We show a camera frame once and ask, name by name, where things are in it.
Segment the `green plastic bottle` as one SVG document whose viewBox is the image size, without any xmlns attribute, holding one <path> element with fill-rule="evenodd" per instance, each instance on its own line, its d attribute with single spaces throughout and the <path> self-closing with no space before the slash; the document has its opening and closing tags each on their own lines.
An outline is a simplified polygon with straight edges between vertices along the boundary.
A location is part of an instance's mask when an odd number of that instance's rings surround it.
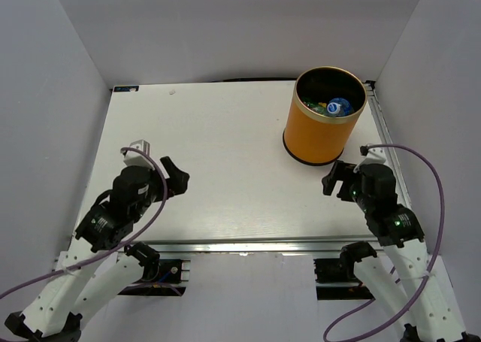
<svg viewBox="0 0 481 342">
<path fill-rule="evenodd" d="M 326 103 L 313 101 L 310 98 L 303 98 L 301 101 L 312 112 L 317 113 L 319 115 L 327 114 Z"/>
</svg>

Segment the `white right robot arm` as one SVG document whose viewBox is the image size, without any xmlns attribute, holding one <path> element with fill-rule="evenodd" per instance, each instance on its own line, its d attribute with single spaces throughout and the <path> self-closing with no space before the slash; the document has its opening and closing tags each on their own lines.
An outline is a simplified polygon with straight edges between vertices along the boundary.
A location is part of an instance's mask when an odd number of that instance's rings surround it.
<svg viewBox="0 0 481 342">
<path fill-rule="evenodd" d="M 324 195 L 341 183 L 337 197 L 353 202 L 364 214 L 368 229 L 378 240 L 398 274 L 388 273 L 374 248 L 365 241 L 341 250 L 339 270 L 347 280 L 362 282 L 390 316 L 402 341 L 478 341 L 467 332 L 446 299 L 428 254 L 425 234 L 409 208 L 398 203 L 396 179 L 390 167 L 354 165 L 336 161 L 322 179 Z"/>
</svg>

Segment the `clear bottle blue label white cap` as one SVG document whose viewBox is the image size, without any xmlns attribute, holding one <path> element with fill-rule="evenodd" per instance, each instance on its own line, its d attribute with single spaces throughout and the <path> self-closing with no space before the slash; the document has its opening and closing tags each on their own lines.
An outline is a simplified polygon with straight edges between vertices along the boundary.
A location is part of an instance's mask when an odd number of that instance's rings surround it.
<svg viewBox="0 0 481 342">
<path fill-rule="evenodd" d="M 345 98 L 333 98 L 327 103 L 326 111 L 330 117 L 347 117 L 355 112 L 353 106 Z"/>
</svg>

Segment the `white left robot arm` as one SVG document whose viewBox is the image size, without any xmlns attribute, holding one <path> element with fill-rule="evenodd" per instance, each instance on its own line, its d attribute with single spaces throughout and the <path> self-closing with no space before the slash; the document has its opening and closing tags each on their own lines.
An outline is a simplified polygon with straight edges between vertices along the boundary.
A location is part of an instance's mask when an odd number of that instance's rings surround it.
<svg viewBox="0 0 481 342">
<path fill-rule="evenodd" d="M 186 192 L 189 174 L 169 157 L 128 161 L 74 232 L 63 265 L 48 276 L 35 300 L 5 320 L 26 341 L 77 341 L 83 327 L 129 285 L 154 284 L 170 272 L 159 253 L 125 240 L 152 204 Z"/>
</svg>

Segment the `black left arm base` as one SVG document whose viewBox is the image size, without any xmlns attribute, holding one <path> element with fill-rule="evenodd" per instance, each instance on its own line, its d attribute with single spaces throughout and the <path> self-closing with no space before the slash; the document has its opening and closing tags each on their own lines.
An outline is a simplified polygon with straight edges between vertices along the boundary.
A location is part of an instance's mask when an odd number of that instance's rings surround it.
<svg viewBox="0 0 481 342">
<path fill-rule="evenodd" d="M 157 275 L 150 280 L 138 280 L 119 295 L 144 297 L 181 297 L 189 281 L 190 260 L 161 259 Z"/>
</svg>

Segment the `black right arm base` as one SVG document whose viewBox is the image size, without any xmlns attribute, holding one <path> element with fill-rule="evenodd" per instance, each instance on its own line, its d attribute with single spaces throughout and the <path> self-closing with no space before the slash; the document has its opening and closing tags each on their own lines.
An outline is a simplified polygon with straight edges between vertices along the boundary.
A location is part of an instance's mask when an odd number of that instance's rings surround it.
<svg viewBox="0 0 481 342">
<path fill-rule="evenodd" d="M 349 277 L 339 259 L 315 259 L 318 301 L 367 301 L 372 294 L 356 277 Z"/>
</svg>

